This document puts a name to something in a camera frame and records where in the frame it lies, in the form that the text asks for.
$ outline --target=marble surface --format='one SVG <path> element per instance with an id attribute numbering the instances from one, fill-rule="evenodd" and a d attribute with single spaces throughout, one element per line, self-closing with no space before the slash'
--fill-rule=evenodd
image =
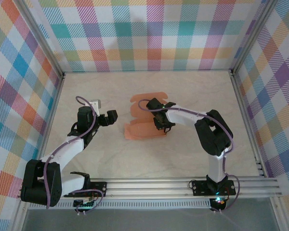
<path id="1" fill-rule="evenodd" d="M 80 171 L 92 178 L 200 177 L 208 173 L 208 154 L 196 130 L 176 125 L 167 137 L 130 141 L 124 123 L 135 94 L 164 91 L 168 101 L 196 110 L 216 109 L 234 134 L 236 148 L 229 154 L 226 171 L 257 176 L 258 170 L 236 96 L 226 71 L 68 73 L 48 140 L 46 154 L 59 146 L 77 120 L 77 95 L 100 99 L 100 113 L 116 109 L 114 125 L 101 127 L 89 146 L 63 170 Z"/>

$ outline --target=table surface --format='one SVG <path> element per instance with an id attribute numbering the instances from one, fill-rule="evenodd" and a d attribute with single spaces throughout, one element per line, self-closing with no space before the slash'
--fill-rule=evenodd
<path id="1" fill-rule="evenodd" d="M 235 150 L 226 171 L 237 176 L 257 176 L 258 170 L 228 72 L 110 72 L 68 73 L 63 85 L 46 153 L 59 146 L 77 120 L 81 106 L 76 96 L 100 99 L 100 113 L 116 110 L 114 125 L 101 127 L 88 147 L 64 168 L 91 178 L 201 177 L 208 173 L 208 154 L 192 128 L 176 125 L 166 137 L 131 141 L 124 124 L 134 118 L 130 99 L 135 94 L 167 93 L 167 101 L 196 111 L 220 112 L 234 134 Z"/>

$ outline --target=enclosure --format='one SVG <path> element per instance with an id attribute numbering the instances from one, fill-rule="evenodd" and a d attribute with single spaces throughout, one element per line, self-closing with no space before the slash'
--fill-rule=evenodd
<path id="1" fill-rule="evenodd" d="M 241 190 L 222 215 L 189 188 L 209 169 L 194 129 L 125 138 L 131 98 L 151 92 L 215 109 L 233 132 L 226 172 Z M 107 182 L 78 228 L 289 230 L 289 0 L 0 0 L 0 230 L 76 229 L 73 200 L 18 198 L 27 162 L 77 121 L 76 96 L 118 113 L 62 171 Z"/>

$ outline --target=checkered backdrop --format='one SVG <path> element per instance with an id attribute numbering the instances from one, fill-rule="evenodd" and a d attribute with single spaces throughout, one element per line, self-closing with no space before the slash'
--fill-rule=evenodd
<path id="1" fill-rule="evenodd" d="M 279 0 L 237 78 L 270 177 L 289 214 L 289 0 Z"/>
<path id="2" fill-rule="evenodd" d="M 260 2 L 26 0 L 63 70 L 73 72 L 229 69 Z"/>
<path id="3" fill-rule="evenodd" d="M 12 0 L 0 0 L 0 231 L 39 151 L 58 82 Z"/>

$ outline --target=purple cable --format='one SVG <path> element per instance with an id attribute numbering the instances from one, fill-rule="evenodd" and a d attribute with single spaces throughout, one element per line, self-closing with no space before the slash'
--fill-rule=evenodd
<path id="1" fill-rule="evenodd" d="M 73 193 L 83 193 L 83 192 L 98 192 L 101 194 L 101 199 L 100 201 L 95 205 L 93 206 L 93 208 L 89 209 L 88 211 L 86 212 L 83 212 L 83 214 L 86 214 L 86 213 L 90 213 L 92 210 L 94 210 L 101 202 L 102 202 L 102 199 L 104 198 L 104 193 L 101 191 L 101 190 L 98 190 L 98 189 L 84 189 L 84 190 L 76 190 L 76 191 L 73 191 Z M 80 212 L 78 211 L 78 208 L 79 208 L 80 205 L 78 205 L 76 207 L 76 212 L 79 214 Z"/>
<path id="2" fill-rule="evenodd" d="M 54 150 L 54 152 L 49 156 L 49 158 L 46 160 L 45 162 L 45 166 L 44 166 L 44 170 L 43 170 L 43 175 L 44 175 L 44 183 L 45 183 L 45 189 L 46 189 L 46 195 L 47 195 L 47 205 L 46 205 L 46 209 L 49 208 L 50 206 L 50 191 L 49 191 L 49 186 L 48 186 L 48 182 L 47 182 L 47 165 L 49 164 L 50 160 L 57 154 L 57 152 L 63 148 L 64 146 L 66 146 L 67 144 L 74 142 L 75 140 L 80 139 L 81 137 L 85 136 L 86 134 L 88 134 L 89 131 L 91 131 L 91 129 L 93 128 L 95 121 L 96 121 L 96 113 L 94 108 L 92 107 L 92 105 L 89 103 L 89 101 L 87 101 L 85 98 L 81 97 L 81 96 L 76 96 L 76 101 L 79 102 L 82 105 L 85 105 L 84 103 L 80 102 L 79 99 L 83 100 L 84 102 L 86 102 L 90 108 L 92 109 L 92 113 L 93 113 L 93 123 L 91 124 L 91 127 L 84 133 L 82 133 L 80 136 L 67 141 L 63 144 L 61 144 L 59 147 L 56 148 L 56 150 Z"/>
<path id="3" fill-rule="evenodd" d="M 240 185 L 240 181 L 238 179 L 238 177 L 236 177 L 235 175 L 229 175 L 228 173 L 226 173 L 226 170 L 225 170 L 225 167 L 226 167 L 226 155 L 231 153 L 234 148 L 235 148 L 235 143 L 230 135 L 230 133 L 227 131 L 227 129 L 220 123 L 218 122 L 216 119 L 212 118 L 211 116 L 208 116 L 208 115 L 204 115 L 204 114 L 201 114 L 201 113 L 198 113 L 198 112 L 193 112 L 193 111 L 190 111 L 190 110 L 187 110 L 187 109 L 184 109 L 184 108 L 176 108 L 176 107 L 166 107 L 166 108 L 160 108 L 160 109 L 154 109 L 154 110 L 149 110 L 147 108 L 143 108 L 140 103 L 142 101 L 150 101 L 150 100 L 147 100 L 147 99 L 143 99 L 143 100 L 140 100 L 138 102 L 138 106 L 140 109 L 144 110 L 144 111 L 147 111 L 147 112 L 159 112 L 159 111 L 162 111 L 162 110 L 174 110 L 174 111 L 183 111 L 183 112 L 186 112 L 186 113 L 190 113 L 190 114 L 193 114 L 193 115 L 196 115 L 196 116 L 202 116 L 204 118 L 207 118 L 211 121 L 213 121 L 214 123 L 216 123 L 225 133 L 226 135 L 228 136 L 230 142 L 231 142 L 231 149 L 228 150 L 227 152 L 225 152 L 224 156 L 223 156 L 223 172 L 226 176 L 228 177 L 234 177 L 236 180 L 237 180 L 237 193 L 236 193 L 236 197 L 235 199 L 233 200 L 233 202 L 227 206 L 226 209 L 229 209 L 230 207 L 232 207 L 232 205 L 236 202 L 237 198 L 239 197 L 239 194 L 240 194 L 240 188 L 241 188 L 241 185 Z"/>

